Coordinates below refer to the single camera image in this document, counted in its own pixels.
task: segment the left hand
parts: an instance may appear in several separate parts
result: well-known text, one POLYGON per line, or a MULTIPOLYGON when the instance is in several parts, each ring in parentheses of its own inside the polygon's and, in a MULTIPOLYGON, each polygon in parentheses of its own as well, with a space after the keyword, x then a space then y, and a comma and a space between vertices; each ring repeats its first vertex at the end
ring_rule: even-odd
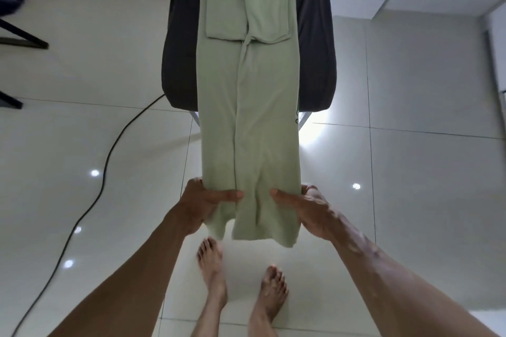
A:
POLYGON ((243 192, 235 189, 205 189, 202 178, 195 177, 188 181, 179 203, 171 212, 176 215, 178 224, 184 227, 185 234, 190 235, 198 231, 221 201, 238 202, 243 196, 243 192))

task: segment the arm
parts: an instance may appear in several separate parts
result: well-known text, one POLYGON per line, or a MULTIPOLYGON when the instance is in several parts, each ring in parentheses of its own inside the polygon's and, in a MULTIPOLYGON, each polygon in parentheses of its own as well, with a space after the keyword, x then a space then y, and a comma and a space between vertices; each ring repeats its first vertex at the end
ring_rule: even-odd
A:
POLYGON ((49 337, 150 337, 184 238, 200 228, 220 201, 241 197, 239 191, 206 190, 201 179, 190 180, 148 240, 49 337))
POLYGON ((394 261, 314 186, 302 195, 271 191, 295 209, 308 231, 335 247, 383 337, 497 337, 466 309, 394 261))

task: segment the right hand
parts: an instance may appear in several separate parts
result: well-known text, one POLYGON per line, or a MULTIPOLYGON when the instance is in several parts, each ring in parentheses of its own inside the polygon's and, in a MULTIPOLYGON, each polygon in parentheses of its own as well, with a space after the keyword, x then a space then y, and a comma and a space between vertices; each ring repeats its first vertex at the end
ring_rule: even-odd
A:
POLYGON ((332 239, 332 227, 339 212, 334 211, 314 185, 302 185, 302 194, 289 194, 278 189, 271 189, 271 196, 280 205, 292 207, 298 214, 300 222, 316 237, 332 239))

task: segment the white tile floor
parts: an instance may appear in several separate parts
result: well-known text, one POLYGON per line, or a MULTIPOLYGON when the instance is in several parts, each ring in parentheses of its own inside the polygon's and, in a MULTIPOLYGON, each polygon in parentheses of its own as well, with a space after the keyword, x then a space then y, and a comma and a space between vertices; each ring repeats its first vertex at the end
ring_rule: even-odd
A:
MULTIPOLYGON (((28 0, 10 21, 48 51, 0 46, 0 335, 42 289, 73 223, 100 189, 122 127, 160 96, 168 0, 28 0)), ((334 19, 338 87, 300 133, 302 178, 368 237, 469 309, 506 308, 506 143, 476 22, 388 13, 334 19), (352 188, 354 183, 360 189, 352 188)), ((200 134, 165 100, 126 131, 106 189, 73 236, 21 330, 40 337, 138 248, 200 174, 200 134)), ((191 333, 206 290, 185 240, 154 336, 191 333)), ((221 335, 245 324, 269 263, 291 294, 280 337, 377 335, 334 250, 306 231, 292 249, 224 241, 229 305, 221 335)))

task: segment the light green pants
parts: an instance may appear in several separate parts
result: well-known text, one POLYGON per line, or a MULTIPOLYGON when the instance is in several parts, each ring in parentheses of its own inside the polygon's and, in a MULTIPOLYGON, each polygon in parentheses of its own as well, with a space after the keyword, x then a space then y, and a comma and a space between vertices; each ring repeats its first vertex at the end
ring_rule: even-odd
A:
POLYGON ((295 212, 269 190, 300 193, 299 40, 295 0, 200 0, 197 90, 206 188, 240 189, 206 222, 222 239, 295 244, 295 212))

